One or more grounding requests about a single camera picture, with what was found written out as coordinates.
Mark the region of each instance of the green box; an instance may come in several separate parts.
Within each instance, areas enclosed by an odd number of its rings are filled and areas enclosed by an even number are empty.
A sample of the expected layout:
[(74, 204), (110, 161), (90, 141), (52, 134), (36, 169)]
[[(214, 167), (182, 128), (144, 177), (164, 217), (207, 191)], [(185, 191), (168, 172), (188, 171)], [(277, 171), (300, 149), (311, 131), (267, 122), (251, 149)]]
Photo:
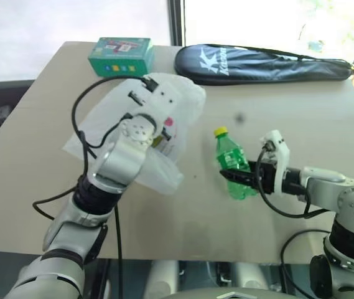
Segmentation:
[(100, 77), (143, 76), (151, 71), (153, 56), (151, 39), (101, 37), (88, 60)]

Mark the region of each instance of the robotic arm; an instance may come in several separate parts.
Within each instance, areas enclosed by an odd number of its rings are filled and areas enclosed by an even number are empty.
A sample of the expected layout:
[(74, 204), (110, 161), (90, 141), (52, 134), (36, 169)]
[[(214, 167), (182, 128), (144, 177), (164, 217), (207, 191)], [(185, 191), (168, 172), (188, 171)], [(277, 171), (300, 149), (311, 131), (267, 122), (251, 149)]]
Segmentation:
[(98, 256), (113, 208), (138, 175), (147, 149), (162, 133), (163, 123), (182, 98), (168, 82), (158, 84), (151, 78), (146, 82), (151, 96), (123, 117), (108, 137), (49, 227), (43, 244), (45, 253), (22, 269), (6, 299), (82, 297), (84, 265)]
[(261, 184), (268, 194), (309, 195), (312, 204), (335, 212), (332, 231), (324, 238), (325, 254), (310, 263), (311, 288), (320, 298), (354, 298), (354, 179), (324, 169), (288, 168), (289, 149), (278, 131), (262, 142), (268, 160), (250, 161), (251, 172), (226, 169), (221, 174), (255, 189)]

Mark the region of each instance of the black cable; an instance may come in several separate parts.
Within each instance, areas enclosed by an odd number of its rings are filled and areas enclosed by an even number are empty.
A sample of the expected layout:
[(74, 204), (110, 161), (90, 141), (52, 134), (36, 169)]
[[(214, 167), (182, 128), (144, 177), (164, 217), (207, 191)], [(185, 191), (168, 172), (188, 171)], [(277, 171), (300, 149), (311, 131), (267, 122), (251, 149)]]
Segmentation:
[[(140, 80), (143, 83), (146, 83), (146, 79), (143, 77), (138, 77), (138, 76), (115, 76), (115, 77), (109, 77), (109, 78), (104, 78), (101, 79), (94, 84), (91, 84), (89, 87), (87, 87), (76, 99), (75, 103), (73, 104), (72, 107), (72, 126), (73, 130), (76, 133), (76, 135), (80, 138), (79, 133), (78, 133), (78, 127), (77, 127), (77, 122), (76, 122), (76, 111), (77, 111), (77, 106), (81, 102), (81, 100), (89, 93), (91, 90), (93, 90), (95, 87), (98, 85), (101, 85), (102, 83), (111, 81), (111, 80), (117, 80), (117, 79), (136, 79)], [(91, 149), (88, 149), (88, 152), (92, 155), (93, 152)]]
[(116, 205), (114, 207), (114, 218), (116, 221), (116, 235), (117, 235), (117, 251), (118, 251), (118, 268), (119, 268), (119, 299), (123, 299), (123, 251), (121, 249), (121, 230), (119, 219), (119, 208)]
[[(88, 171), (87, 144), (86, 144), (84, 132), (80, 131), (79, 136), (80, 136), (80, 140), (82, 140), (82, 144), (83, 144), (83, 160), (84, 160), (83, 175), (86, 175), (87, 171)], [(46, 212), (44, 212), (42, 209), (39, 208), (39, 204), (46, 204), (48, 202), (56, 201), (57, 199), (60, 199), (64, 196), (66, 196), (67, 194), (72, 193), (74, 190), (76, 190), (76, 188), (77, 187), (75, 186), (75, 187), (72, 187), (69, 190), (66, 190), (65, 192), (62, 192), (61, 194), (58, 194), (56, 196), (50, 197), (48, 199), (43, 199), (41, 201), (35, 201), (32, 204), (33, 209), (35, 209), (35, 211), (38, 212), (40, 215), (42, 215), (50, 220), (54, 220), (53, 216), (51, 216), (50, 214), (47, 214)]]
[(299, 235), (306, 234), (308, 232), (324, 232), (326, 234), (329, 234), (330, 232), (327, 230), (323, 229), (306, 229), (306, 230), (301, 230), (299, 232), (296, 232), (294, 235), (292, 235), (282, 246), (281, 250), (281, 265), (282, 265), (282, 270), (289, 281), (289, 283), (296, 288), (297, 291), (299, 291), (301, 294), (303, 294), (305, 297), (309, 299), (315, 299), (313, 296), (309, 295), (307, 292), (305, 292), (303, 289), (301, 289), (299, 286), (296, 285), (296, 283), (293, 282), (293, 278), (290, 276), (289, 272), (287, 271), (286, 265), (284, 263), (284, 252), (286, 251), (287, 246)]
[(105, 141), (107, 139), (107, 137), (109, 136), (110, 133), (112, 133), (118, 126), (119, 124), (115, 124), (114, 126), (112, 126), (108, 131), (106, 131), (105, 135), (103, 135), (102, 137), (102, 140), (101, 140), (101, 143), (98, 144), (98, 145), (91, 145), (89, 142), (87, 142), (87, 145), (90, 147), (90, 148), (100, 148), (102, 147), (104, 144), (105, 144)]
[(311, 196), (310, 196), (307, 188), (305, 188), (304, 186), (298, 185), (298, 184), (292, 184), (292, 185), (295, 186), (296, 188), (301, 189), (301, 191), (304, 192), (305, 202), (307, 203), (305, 205), (304, 214), (308, 214), (309, 209), (311, 207), (312, 200), (311, 200)]
[(60, 199), (64, 196), (66, 196), (69, 193), (72, 193), (74, 190), (76, 190), (76, 187), (72, 187), (69, 190), (66, 190), (65, 192), (62, 192), (61, 194), (58, 194), (56, 196), (50, 197), (48, 199), (43, 199), (41, 201), (35, 201), (33, 202), (33, 209), (35, 209), (39, 214), (43, 215), (44, 217), (53, 220), (54, 217), (52, 217), (51, 215), (48, 215), (46, 212), (44, 212), (42, 209), (40, 209), (38, 207), (39, 204), (46, 204), (47, 202), (51, 202), (51, 201), (56, 201), (57, 199)]
[(91, 155), (92, 158), (96, 159), (96, 154), (93, 152), (93, 150), (89, 146), (87, 146), (87, 152)]
[[(255, 176), (255, 179), (256, 179), (256, 182), (257, 182), (257, 185), (258, 185), (258, 191), (259, 191), (261, 197), (263, 198), (264, 202), (266, 203), (266, 205), (268, 207), (270, 207), (273, 211), (277, 212), (278, 214), (280, 214), (280, 215), (282, 215), (284, 217), (295, 218), (295, 219), (298, 219), (298, 218), (306, 218), (306, 219), (308, 219), (308, 218), (312, 218), (312, 217), (318, 216), (321, 213), (328, 212), (328, 210), (319, 209), (319, 210), (316, 210), (316, 211), (313, 211), (313, 212), (307, 212), (307, 213), (303, 213), (303, 214), (290, 214), (290, 213), (286, 213), (286, 212), (284, 212), (282, 210), (279, 210), (277, 207), (272, 205), (271, 202), (268, 200), (265, 192), (264, 192), (263, 183), (261, 182), (261, 176), (260, 176), (260, 171), (259, 171), (260, 166), (261, 166), (261, 161), (263, 160), (263, 157), (264, 157), (266, 152), (267, 152), (266, 148), (263, 148), (261, 150), (261, 153), (259, 154), (258, 159), (257, 159), (254, 176)], [(310, 202), (310, 198), (308, 197), (306, 200), (307, 200), (307, 206), (308, 206), (308, 203)]]

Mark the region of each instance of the plastic bag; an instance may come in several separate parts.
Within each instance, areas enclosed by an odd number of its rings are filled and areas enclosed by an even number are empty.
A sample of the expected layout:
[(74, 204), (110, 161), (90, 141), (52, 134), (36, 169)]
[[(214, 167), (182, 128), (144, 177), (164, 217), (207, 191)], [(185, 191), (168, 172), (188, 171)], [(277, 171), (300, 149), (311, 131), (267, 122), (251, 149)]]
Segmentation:
[[(157, 83), (171, 82), (183, 95), (183, 100), (170, 114), (164, 126), (171, 139), (167, 141), (161, 136), (154, 140), (153, 147), (149, 148), (146, 160), (136, 182), (156, 190), (162, 194), (174, 193), (184, 179), (175, 162), (185, 151), (188, 128), (203, 111), (206, 93), (202, 87), (195, 85), (190, 79), (178, 75), (153, 73), (149, 74)], [(100, 143), (105, 132), (117, 123), (127, 112), (138, 107), (128, 93), (134, 90), (139, 98), (147, 99), (151, 94), (141, 87), (138, 80), (128, 79), (112, 89), (79, 124), (89, 143)], [(83, 159), (82, 145), (75, 134), (63, 147), (65, 151)], [(93, 149), (98, 154), (100, 149)]]

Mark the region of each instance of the window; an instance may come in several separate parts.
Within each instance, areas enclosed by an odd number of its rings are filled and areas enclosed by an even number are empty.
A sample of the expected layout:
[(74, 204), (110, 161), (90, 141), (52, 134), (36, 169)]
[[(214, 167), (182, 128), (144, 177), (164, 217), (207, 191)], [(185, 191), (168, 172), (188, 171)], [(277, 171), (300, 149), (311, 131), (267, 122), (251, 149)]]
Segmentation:
[(187, 45), (246, 45), (354, 61), (354, 1), (185, 0), (185, 25)]
[(34, 79), (66, 40), (150, 37), (169, 45), (164, 0), (0, 0), (0, 81)]

